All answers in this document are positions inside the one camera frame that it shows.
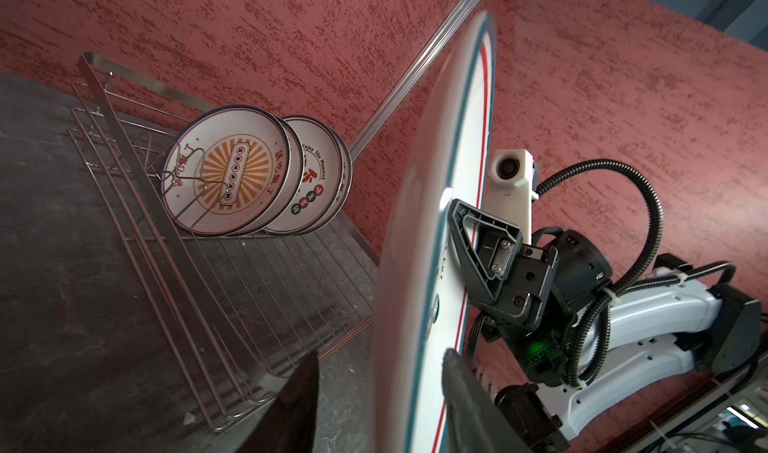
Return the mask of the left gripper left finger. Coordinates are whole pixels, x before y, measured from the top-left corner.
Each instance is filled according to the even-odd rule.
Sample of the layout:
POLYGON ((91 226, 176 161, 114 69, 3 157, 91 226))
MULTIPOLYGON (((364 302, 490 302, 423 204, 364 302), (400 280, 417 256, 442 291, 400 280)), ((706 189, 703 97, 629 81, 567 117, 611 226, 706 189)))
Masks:
POLYGON ((306 354, 238 452, 312 452, 315 442, 319 358, 306 354))

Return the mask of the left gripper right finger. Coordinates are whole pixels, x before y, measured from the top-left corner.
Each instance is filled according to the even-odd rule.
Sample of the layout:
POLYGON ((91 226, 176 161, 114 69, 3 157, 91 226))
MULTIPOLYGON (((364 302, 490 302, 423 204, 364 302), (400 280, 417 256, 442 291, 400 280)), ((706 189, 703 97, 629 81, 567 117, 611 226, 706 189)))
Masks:
POLYGON ((447 452, 530 452, 454 349, 442 360, 447 452))

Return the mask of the small red patterned plate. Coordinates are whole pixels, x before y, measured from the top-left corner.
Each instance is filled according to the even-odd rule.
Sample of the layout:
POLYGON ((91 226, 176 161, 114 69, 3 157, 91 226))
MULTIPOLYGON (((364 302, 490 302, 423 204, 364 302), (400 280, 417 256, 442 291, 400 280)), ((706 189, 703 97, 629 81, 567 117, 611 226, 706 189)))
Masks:
POLYGON ((304 158, 296 133, 253 106, 214 109, 169 148, 159 194, 181 230, 247 235, 275 221, 298 192, 304 158))

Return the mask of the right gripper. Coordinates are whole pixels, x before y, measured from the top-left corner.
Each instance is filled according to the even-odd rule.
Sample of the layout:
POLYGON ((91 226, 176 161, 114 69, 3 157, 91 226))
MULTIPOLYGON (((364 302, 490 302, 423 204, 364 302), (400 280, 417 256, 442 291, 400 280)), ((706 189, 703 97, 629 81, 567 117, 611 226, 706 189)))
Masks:
POLYGON ((460 199, 449 205, 448 226, 470 303, 504 328, 536 330, 554 282, 558 250, 522 247, 517 225, 460 199))

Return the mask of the floral white plate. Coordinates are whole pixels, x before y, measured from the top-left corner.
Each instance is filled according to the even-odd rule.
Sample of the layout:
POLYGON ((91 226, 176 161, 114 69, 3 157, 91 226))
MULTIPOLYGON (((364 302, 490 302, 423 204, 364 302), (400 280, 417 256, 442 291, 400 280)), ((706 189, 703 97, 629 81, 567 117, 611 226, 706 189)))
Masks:
POLYGON ((390 216, 374 308, 374 452, 439 452, 446 351, 459 349, 467 296, 450 238, 453 200, 483 202, 490 149, 496 25, 476 14, 433 86, 390 216))

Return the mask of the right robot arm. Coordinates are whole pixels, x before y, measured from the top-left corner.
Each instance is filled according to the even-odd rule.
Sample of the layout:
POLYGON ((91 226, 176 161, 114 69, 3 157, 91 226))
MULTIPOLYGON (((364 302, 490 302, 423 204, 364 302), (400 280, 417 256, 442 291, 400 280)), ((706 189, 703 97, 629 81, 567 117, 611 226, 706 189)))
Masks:
POLYGON ((616 296, 586 237, 521 230, 455 200, 448 225, 470 301, 472 340, 502 340, 527 381, 478 406, 478 443, 562 452, 597 416, 645 387, 695 369, 726 373, 757 353, 758 300, 732 286, 729 262, 694 268, 659 256, 616 296))

